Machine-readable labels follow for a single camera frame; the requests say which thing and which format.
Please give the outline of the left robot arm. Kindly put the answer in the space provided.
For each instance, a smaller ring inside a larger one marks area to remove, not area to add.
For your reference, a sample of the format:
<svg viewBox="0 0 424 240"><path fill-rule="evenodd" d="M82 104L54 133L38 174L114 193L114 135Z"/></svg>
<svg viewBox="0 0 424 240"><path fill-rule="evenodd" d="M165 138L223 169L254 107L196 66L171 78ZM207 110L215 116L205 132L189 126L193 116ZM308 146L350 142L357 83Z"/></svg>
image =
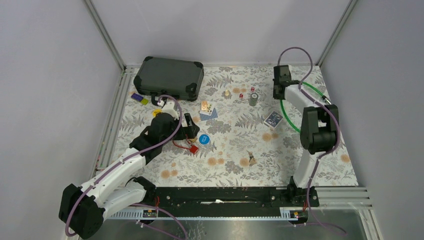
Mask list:
<svg viewBox="0 0 424 240"><path fill-rule="evenodd" d="M126 207L152 204L155 192L131 175L162 153L171 141L197 137L200 127L185 113L187 125L170 113L158 113L124 154L101 173L79 186L69 184L62 192L58 217L65 223L65 235L82 239L93 236L112 215Z"/></svg>

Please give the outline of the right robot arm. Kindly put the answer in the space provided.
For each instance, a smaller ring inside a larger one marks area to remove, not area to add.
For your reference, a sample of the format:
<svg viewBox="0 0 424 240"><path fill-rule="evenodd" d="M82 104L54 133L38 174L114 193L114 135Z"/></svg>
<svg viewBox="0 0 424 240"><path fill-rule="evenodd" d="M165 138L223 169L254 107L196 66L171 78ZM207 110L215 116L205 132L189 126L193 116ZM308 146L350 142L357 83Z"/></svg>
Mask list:
<svg viewBox="0 0 424 240"><path fill-rule="evenodd" d="M293 206L311 197L320 159L340 142L338 108L306 83L317 69L212 67L198 99L184 102L200 127L188 184L287 185Z"/></svg>

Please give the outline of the red cable lock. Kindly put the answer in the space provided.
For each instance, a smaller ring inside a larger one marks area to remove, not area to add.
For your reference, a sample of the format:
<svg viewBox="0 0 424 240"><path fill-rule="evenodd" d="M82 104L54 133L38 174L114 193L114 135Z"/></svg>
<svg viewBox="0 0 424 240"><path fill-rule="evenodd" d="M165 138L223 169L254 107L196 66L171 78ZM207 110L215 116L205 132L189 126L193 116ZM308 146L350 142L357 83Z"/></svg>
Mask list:
<svg viewBox="0 0 424 240"><path fill-rule="evenodd" d="M196 155L199 152L199 147L196 146L190 140L187 140L186 143L178 143L178 142L176 142L176 141L173 140L172 143L177 148L187 150L188 152L190 152L193 155Z"/></svg>

